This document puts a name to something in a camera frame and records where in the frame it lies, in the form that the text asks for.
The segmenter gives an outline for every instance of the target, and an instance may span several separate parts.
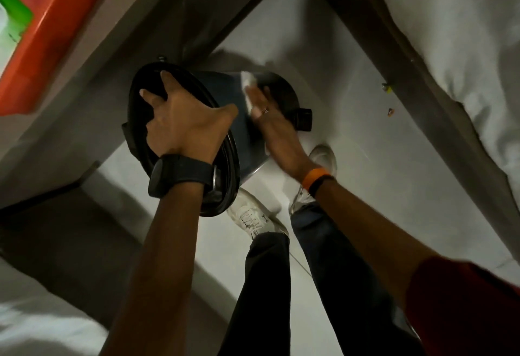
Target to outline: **white sneaker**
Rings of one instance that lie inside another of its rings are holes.
[[[330,175],[336,177],[336,156],[334,155],[334,152],[328,145],[316,145],[314,149],[310,152],[309,159],[317,165],[326,168],[329,171]],[[313,203],[315,201],[316,200],[309,194],[307,190],[303,189],[303,187],[300,187],[298,193],[296,194],[291,204],[291,207],[289,207],[289,215],[293,215],[303,206],[306,206],[307,204]]]
[[[237,198],[226,211],[240,228],[254,240],[262,233],[275,232],[289,236],[289,232],[276,218],[270,218],[269,212],[248,191],[239,188]]]

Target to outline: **orange wristband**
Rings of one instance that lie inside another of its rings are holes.
[[[324,175],[330,175],[327,169],[323,167],[315,168],[309,171],[309,173],[303,178],[302,186],[305,190],[309,191],[313,183]]]

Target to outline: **forearm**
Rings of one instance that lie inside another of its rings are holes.
[[[316,200],[404,307],[412,275],[436,253],[334,180],[323,182]]]
[[[101,355],[184,354],[202,192],[181,183],[161,199]]]

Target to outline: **person's left hand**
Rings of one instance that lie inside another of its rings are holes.
[[[161,72],[168,99],[142,89],[140,94],[153,107],[154,118],[146,125],[146,141],[159,157],[179,154],[213,163],[233,120],[235,104],[212,109],[185,90],[167,71]]]

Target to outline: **black trash can lid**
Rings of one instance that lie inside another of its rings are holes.
[[[139,91],[146,89],[166,100],[167,93],[161,80],[162,70],[171,73],[183,88],[202,103],[209,107],[218,107],[204,85],[183,68],[165,62],[150,63],[142,67],[132,81],[128,98],[128,123],[123,125],[123,130],[130,151],[139,160],[148,176],[152,173],[153,166],[159,158],[146,143],[146,124],[153,119],[153,108],[145,102]],[[231,131],[224,139],[213,164],[220,172],[222,199],[218,202],[204,201],[200,212],[203,217],[213,217],[223,213],[237,196],[240,186],[240,165]]]

